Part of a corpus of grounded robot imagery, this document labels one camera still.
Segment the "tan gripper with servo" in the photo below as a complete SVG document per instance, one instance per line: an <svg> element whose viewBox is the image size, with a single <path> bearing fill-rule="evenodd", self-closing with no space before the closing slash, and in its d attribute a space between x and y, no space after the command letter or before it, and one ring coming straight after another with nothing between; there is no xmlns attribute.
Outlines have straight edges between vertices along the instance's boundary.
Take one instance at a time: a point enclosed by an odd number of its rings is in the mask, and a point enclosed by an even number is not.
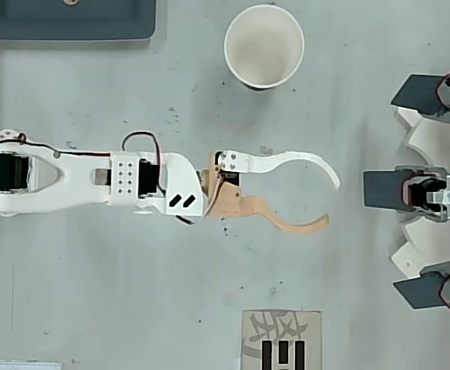
<svg viewBox="0 0 450 370"><path fill-rule="evenodd" d="M269 173L277 167L295 160L312 163L321 168L330 178L336 189L341 181L334 169L314 153L287 151L270 156L254 156L234 150L212 152L208 168L198 172L201 190L207 205L204 216L244 217L261 215L278 229L291 234L312 234L327 227L330 218L324 214L308 224L289 224L284 222L261 197L242 197L240 173Z"/></svg>

